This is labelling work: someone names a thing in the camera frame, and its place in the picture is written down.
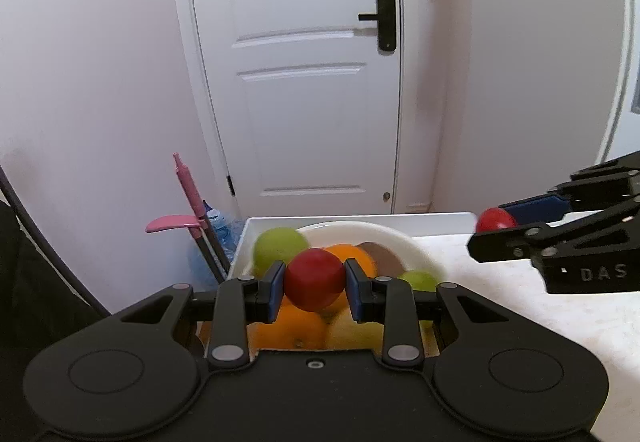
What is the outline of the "green apple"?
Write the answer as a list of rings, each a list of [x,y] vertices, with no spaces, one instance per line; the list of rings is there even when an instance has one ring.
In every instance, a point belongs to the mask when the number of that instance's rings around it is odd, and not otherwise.
[[[295,228],[270,228],[260,234],[253,247],[253,269],[263,276],[274,262],[289,264],[309,248],[306,237]]]
[[[407,282],[417,292],[434,292],[438,285],[436,277],[421,271],[407,271],[402,273],[399,279]]]

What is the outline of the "brown kiwi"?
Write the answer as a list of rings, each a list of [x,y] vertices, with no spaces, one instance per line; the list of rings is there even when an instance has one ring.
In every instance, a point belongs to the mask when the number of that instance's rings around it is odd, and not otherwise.
[[[374,261],[379,276],[400,277],[405,273],[401,260],[388,248],[373,242],[364,242],[358,248],[365,251]]]

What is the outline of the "red cherry tomato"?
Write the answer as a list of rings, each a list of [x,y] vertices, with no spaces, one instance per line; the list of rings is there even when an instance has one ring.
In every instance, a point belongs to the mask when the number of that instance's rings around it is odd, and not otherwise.
[[[309,248],[286,267],[284,292],[299,309],[318,312],[341,295],[345,280],[344,264],[337,256],[321,248]]]
[[[515,228],[518,222],[506,210],[500,207],[492,207],[483,211],[477,218],[475,232],[484,233],[491,231]]]

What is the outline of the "white duck plate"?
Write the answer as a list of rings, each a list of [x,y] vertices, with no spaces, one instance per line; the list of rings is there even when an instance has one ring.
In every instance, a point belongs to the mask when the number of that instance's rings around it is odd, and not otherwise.
[[[430,274],[436,283],[446,272],[419,243],[389,226],[363,221],[330,221],[298,229],[311,247],[352,245],[365,251],[374,261],[378,275],[398,277],[405,272]]]

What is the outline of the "white tray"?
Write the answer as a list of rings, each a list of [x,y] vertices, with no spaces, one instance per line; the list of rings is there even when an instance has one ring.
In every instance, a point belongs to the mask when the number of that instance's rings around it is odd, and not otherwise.
[[[294,228],[313,247],[375,243],[391,251],[407,270],[427,270],[440,275],[442,270],[420,246],[420,238],[470,234],[475,223],[476,215],[470,212],[250,218],[236,248],[230,275],[252,272],[254,243],[260,234],[272,228]]]

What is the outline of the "black clothes rack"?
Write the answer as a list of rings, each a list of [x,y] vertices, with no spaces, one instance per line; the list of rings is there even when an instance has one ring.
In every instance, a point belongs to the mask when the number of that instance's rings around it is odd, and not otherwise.
[[[73,271],[67,266],[47,241],[38,226],[35,224],[35,221],[32,220],[32,217],[16,194],[16,191],[2,168],[0,168],[0,180],[1,193],[6,198],[6,202],[12,208],[17,220],[20,221],[21,226],[26,231],[30,240],[41,252],[43,258],[49,262],[50,266],[55,269],[62,280],[64,280],[65,284],[70,289],[73,289],[74,293],[78,295],[78,297],[84,300],[88,306],[91,306],[101,318],[107,318],[110,315],[110,312],[108,312],[107,308],[100,303],[91,292],[89,292],[89,289],[84,284],[81,283],[80,279],[73,273]]]

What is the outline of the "white door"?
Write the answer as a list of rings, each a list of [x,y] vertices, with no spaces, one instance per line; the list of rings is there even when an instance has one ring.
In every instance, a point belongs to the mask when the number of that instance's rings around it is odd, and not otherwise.
[[[378,50],[376,0],[176,0],[196,106],[243,218],[390,214],[401,47]]]

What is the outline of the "pink handled broom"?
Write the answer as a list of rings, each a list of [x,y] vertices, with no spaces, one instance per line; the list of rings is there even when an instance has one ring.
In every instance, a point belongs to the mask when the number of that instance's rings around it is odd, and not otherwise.
[[[180,155],[172,155],[176,167],[176,176],[188,201],[192,214],[168,214],[149,222],[144,232],[154,234],[172,230],[187,230],[198,247],[209,272],[214,280],[221,284],[228,276],[231,262],[222,248],[221,242],[209,220],[204,199],[201,198],[189,167]]]

